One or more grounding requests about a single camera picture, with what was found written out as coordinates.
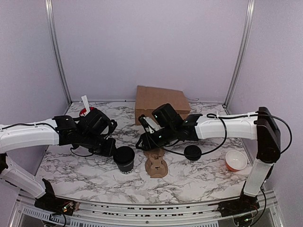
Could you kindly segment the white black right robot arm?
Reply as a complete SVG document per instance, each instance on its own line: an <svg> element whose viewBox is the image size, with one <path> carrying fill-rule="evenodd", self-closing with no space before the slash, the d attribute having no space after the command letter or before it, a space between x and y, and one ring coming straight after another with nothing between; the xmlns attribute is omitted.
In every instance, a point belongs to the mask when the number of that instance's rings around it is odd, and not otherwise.
<svg viewBox="0 0 303 227"><path fill-rule="evenodd" d="M201 156L211 154L223 146L227 146L227 151L240 149L240 154L248 157L244 153L242 141L255 141L257 154L251 163L252 168L244 181L239 198L218 204L218 211L222 217L233 216L260 208L258 193L269 178L274 164L284 152L281 149L281 132L276 120L278 117L263 106L257 111L242 114L197 113L182 119L171 104L163 104L152 112L152 117L144 114L138 117L144 133L135 146L146 152L156 148L169 151L168 146L180 141L222 139L217 147L209 151L202 152L198 146L189 145L181 154L188 160L198 160Z"/></svg>

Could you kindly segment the brown pulp cup carrier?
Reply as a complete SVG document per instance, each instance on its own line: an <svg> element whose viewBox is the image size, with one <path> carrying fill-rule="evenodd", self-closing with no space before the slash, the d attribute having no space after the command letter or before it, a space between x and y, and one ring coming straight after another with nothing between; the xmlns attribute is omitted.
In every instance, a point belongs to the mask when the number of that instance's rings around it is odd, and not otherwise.
<svg viewBox="0 0 303 227"><path fill-rule="evenodd" d="M145 170L150 178L163 178L168 174L168 165L163 159L165 152L158 148L151 151L145 151L147 160Z"/></svg>

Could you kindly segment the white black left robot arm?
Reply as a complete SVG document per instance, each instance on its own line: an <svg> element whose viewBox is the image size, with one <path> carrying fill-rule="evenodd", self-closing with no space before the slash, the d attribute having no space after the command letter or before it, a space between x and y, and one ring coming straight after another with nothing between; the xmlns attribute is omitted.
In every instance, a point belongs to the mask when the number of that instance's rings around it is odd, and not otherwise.
<svg viewBox="0 0 303 227"><path fill-rule="evenodd" d="M0 177L29 193L35 199L36 207L71 216L77 202L57 197L48 180L35 176L21 165L17 153L26 152L33 157L48 146L71 145L72 150L87 149L88 157L110 157L116 148L115 140L109 135L116 127L115 120L102 114L78 118L61 115L41 122L1 125Z"/></svg>

